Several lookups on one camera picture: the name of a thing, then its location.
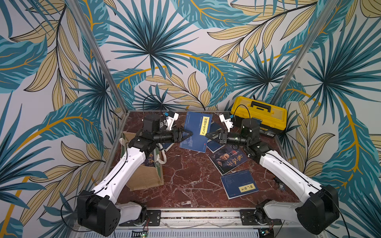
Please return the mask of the dark Guiguzi book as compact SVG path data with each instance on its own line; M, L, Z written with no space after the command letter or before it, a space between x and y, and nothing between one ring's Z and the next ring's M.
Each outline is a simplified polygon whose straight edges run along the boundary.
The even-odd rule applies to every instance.
M245 152L233 145L224 146L209 158L221 175L229 173L248 160Z
M155 159L156 159L156 151L154 150L149 154L149 156L145 159L144 165L146 167L155 167Z

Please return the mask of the green burlap Christmas bag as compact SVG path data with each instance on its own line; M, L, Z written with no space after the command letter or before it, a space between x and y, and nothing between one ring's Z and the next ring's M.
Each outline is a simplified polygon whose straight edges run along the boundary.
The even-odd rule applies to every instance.
M164 184L163 168L162 168L162 152L156 147L155 167L146 167L141 164L132 177L126 183L130 191L148 189L162 186Z

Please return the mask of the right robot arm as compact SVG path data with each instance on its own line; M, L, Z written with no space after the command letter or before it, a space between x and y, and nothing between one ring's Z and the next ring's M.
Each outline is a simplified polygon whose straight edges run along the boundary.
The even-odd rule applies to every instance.
M222 120L227 129L209 132L205 136L220 144L242 147L246 155L273 173L299 198L298 203L266 199L258 204L254 220L267 225L272 220L291 221L318 235L335 222L339 210L338 193L331 185L323 186L297 170L277 151L260 138L260 125L255 119L243 119L240 133L231 132L230 119Z

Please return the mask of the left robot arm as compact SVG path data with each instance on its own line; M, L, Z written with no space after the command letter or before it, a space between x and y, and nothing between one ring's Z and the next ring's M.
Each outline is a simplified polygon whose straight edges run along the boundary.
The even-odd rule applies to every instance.
M102 236L111 235L118 225L146 221L146 209L136 202L117 204L126 183L155 148L163 143L179 143L192 136L192 132L173 127L179 115L165 112L163 115L148 115L143 127L126 144L126 151L116 166L91 191L82 191L77 196L78 224Z

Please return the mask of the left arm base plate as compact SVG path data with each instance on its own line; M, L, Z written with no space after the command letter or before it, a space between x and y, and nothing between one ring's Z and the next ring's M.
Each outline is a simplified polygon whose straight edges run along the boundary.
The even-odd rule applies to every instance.
M161 210L142 210L136 220L130 221L132 226L160 226Z

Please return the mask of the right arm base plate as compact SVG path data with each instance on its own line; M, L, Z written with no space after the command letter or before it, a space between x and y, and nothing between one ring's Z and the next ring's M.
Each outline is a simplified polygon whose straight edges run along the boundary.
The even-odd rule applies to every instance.
M270 219L262 211L257 209L241 209L239 211L240 219L243 226L252 225L281 225L282 221L280 219Z

